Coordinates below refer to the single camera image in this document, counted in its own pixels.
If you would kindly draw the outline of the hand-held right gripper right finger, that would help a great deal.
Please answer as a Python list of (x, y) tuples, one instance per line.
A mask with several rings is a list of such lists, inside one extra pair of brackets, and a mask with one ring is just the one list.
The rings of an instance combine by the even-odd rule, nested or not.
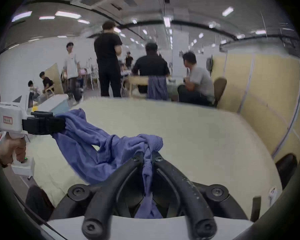
[(191, 239), (212, 239), (220, 230), (238, 232), (249, 224), (239, 203), (224, 185), (191, 181), (159, 152), (152, 153), (153, 177), (168, 185), (175, 196), (174, 214), (185, 216)]

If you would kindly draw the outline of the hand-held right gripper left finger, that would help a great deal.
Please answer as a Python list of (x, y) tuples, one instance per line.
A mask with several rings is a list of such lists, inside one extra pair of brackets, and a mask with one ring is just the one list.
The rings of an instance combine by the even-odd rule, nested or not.
[(128, 179), (142, 167), (143, 157), (143, 152), (137, 152), (103, 182), (94, 185), (71, 186), (66, 196), (54, 209), (50, 220), (82, 215), (85, 208), (81, 226), (83, 235), (87, 239), (106, 239), (109, 236), (108, 225), (116, 198)]

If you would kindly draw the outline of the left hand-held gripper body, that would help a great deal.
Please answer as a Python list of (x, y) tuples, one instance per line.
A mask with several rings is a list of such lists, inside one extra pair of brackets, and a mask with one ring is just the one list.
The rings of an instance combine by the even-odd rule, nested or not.
[[(32, 111), (32, 99), (30, 94), (24, 94), (13, 102), (0, 102), (0, 139), (5, 137), (6, 133), (11, 138), (24, 138), (26, 147), (28, 148), (33, 135), (23, 129), (23, 120), (30, 117)], [(34, 177), (35, 160), (33, 155), (26, 152), (26, 161), (21, 163), (16, 160), (16, 154), (13, 154), (12, 171), (16, 175), (23, 177)]]

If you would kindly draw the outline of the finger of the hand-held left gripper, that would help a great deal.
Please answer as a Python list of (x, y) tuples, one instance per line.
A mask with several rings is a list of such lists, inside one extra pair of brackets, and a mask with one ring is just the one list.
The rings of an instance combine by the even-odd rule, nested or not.
[(52, 112), (47, 111), (34, 111), (31, 112), (31, 115), (35, 118), (53, 118), (54, 114)]
[(37, 117), (35, 118), (34, 135), (52, 135), (65, 130), (64, 118), (59, 117)]

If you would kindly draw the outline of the person's left hand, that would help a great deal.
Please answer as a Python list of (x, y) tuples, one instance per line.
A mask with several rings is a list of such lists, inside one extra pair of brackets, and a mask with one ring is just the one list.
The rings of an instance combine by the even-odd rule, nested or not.
[(26, 161), (26, 141), (24, 138), (11, 138), (8, 133), (0, 139), (0, 165), (6, 168), (13, 162), (13, 154), (16, 160), (24, 163)]

